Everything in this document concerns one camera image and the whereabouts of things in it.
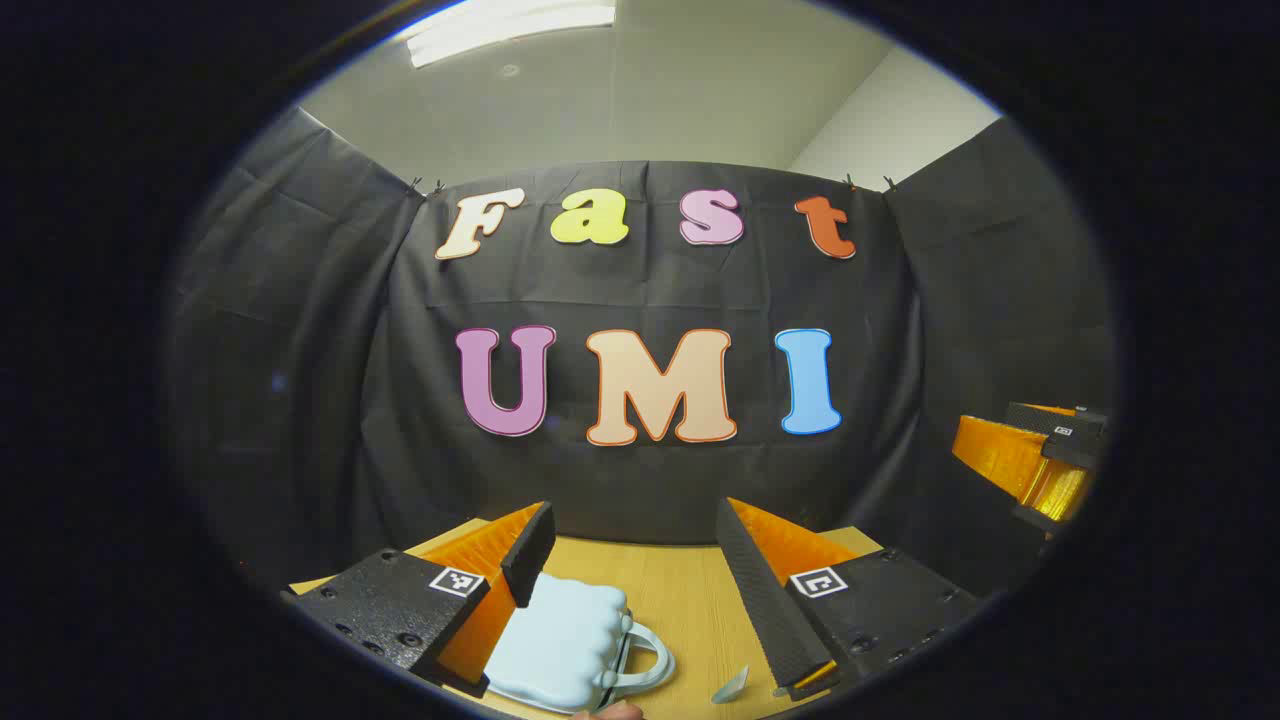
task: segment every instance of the white wall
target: white wall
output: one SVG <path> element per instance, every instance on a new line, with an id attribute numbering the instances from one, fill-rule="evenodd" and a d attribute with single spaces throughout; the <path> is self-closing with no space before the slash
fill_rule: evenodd
<path id="1" fill-rule="evenodd" d="M 959 81 L 895 46 L 788 168 L 888 190 L 970 140 L 1000 111 Z"/>

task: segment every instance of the ceiling light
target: ceiling light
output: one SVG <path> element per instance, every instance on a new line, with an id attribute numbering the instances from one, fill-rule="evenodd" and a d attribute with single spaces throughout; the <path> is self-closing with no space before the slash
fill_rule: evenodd
<path id="1" fill-rule="evenodd" d="M 504 40 L 585 27 L 613 24 L 612 0 L 466 0 L 410 26 L 415 68 Z"/>

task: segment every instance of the table surface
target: table surface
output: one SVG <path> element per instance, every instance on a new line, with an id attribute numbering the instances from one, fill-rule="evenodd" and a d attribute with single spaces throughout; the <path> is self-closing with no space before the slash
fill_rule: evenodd
<path id="1" fill-rule="evenodd" d="M 421 555 L 484 524 L 485 520 L 470 520 L 404 552 Z M 855 528 L 822 534 L 859 555 L 881 548 Z M 785 696 L 773 697 L 776 684 L 764 650 L 717 546 L 652 546 L 559 537 L 543 571 L 621 588 L 636 621 L 652 629 L 676 657 L 676 674 L 667 683 L 627 697 L 646 717 L 746 720 L 782 712 L 827 694 L 818 693 L 797 702 Z M 292 588 L 301 594 L 328 579 L 296 583 Z M 627 671 L 640 673 L 652 664 L 653 653 L 636 648 L 627 661 Z M 744 665 L 749 671 L 742 694 L 732 702 L 712 705 L 712 694 Z M 445 689 L 518 717 L 566 719 L 493 692 L 476 700 L 453 688 Z"/>

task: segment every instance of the black backdrop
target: black backdrop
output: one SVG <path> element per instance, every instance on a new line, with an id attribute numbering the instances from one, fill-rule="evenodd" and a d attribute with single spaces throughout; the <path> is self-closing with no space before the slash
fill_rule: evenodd
<path id="1" fill-rule="evenodd" d="M 521 187 L 475 255 L 435 249 L 462 197 Z M 564 245 L 561 200 L 627 200 L 617 246 Z M 745 234 L 691 246 L 694 188 L 740 201 Z M 817 251 L 805 197 L 829 197 L 856 242 Z M 1007 120 L 887 195 L 794 173 L 699 163 L 598 163 L 421 196 L 301 110 L 237 163 L 191 228 L 175 284 L 173 414 L 188 488 L 268 584 L 334 573 L 479 515 L 535 500 L 559 532 L 713 543 L 717 498 L 813 529 L 854 524 L 973 592 L 1007 584 L 1039 533 L 950 455 L 961 414 L 1009 401 L 1111 405 L 1115 366 L 1094 238 Z M 518 398 L 513 328 L 556 328 L 547 421 L 524 437 L 467 418 L 454 336 L 493 328 L 493 395 Z M 792 436 L 782 329 L 833 336 L 838 428 Z M 596 331 L 636 331 L 660 366 L 681 336 L 719 328 L 736 437 L 641 434 L 594 447 Z M 636 425 L 634 410 L 631 423 Z"/>
<path id="2" fill-rule="evenodd" d="M 9 596 L 14 712 L 447 712 L 282 624 L 269 596 L 242 584 L 236 557 L 175 493 L 157 411 L 152 347 L 179 225 L 248 133 L 362 45 L 302 60 L 381 8 L 4 9 L 20 29 L 0 68 L 18 100 L 6 158 L 26 179 L 0 196 L 17 238 L 0 368 L 14 421 L 0 448 L 19 480 L 4 529 L 15 541 L 8 578 L 38 588 Z M 1112 8 L 1106 22 L 1033 6 L 851 9 L 1024 119 L 1071 187 L 1088 190 L 1079 197 L 1105 231 L 1129 320 L 1128 402 L 1106 466 L 1123 482 L 1098 488 L 1044 573 L 910 673 L 849 706 L 810 707 L 1274 716 L 1262 620 L 1277 589 L 1262 502 L 1274 341 L 1257 329 L 1274 302 L 1258 238 L 1274 232 L 1275 173 L 1258 151 L 1271 127 L 1257 68 L 1277 9 Z M 390 32 L 411 18 L 384 19 L 375 27 Z M 55 669 L 74 659 L 97 662 L 69 682 Z"/>

